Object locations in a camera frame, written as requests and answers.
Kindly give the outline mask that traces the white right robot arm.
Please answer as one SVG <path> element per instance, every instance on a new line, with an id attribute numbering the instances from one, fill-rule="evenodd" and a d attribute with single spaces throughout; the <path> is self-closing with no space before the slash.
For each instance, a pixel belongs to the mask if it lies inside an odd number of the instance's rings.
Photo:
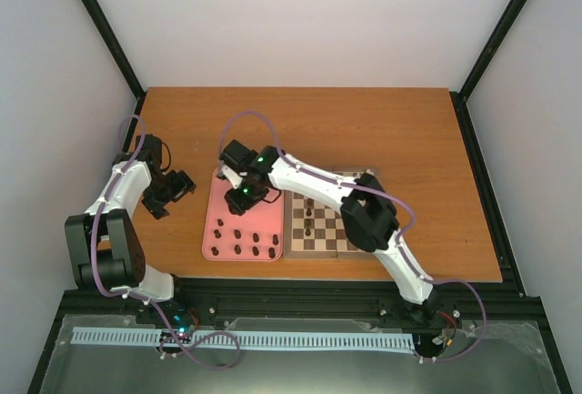
<path id="1" fill-rule="evenodd" d="M 341 176 L 313 167 L 274 146 L 257 152 L 236 140 L 219 154 L 218 177 L 230 183 L 229 211 L 243 216 L 266 199 L 270 190 L 311 198 L 336 212 L 348 241 L 374 255 L 396 283 L 407 317 L 426 326 L 439 311 L 440 299 L 430 277 L 408 248 L 396 217 L 395 199 L 367 172 Z"/>

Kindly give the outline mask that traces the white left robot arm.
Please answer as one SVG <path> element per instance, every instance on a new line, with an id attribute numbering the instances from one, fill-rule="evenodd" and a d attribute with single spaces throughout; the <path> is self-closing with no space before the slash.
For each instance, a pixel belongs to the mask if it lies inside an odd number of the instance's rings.
<path id="1" fill-rule="evenodd" d="M 134 152 L 117 155 L 98 199 L 65 221 L 65 240 L 78 288 L 157 302 L 158 314 L 175 324 L 187 317 L 189 301 L 175 292 L 173 275 L 147 264 L 132 223 L 138 205 L 162 219 L 169 215 L 167 204 L 196 189 L 185 171 L 163 165 L 165 148 L 160 138 L 148 134 L 136 139 Z"/>

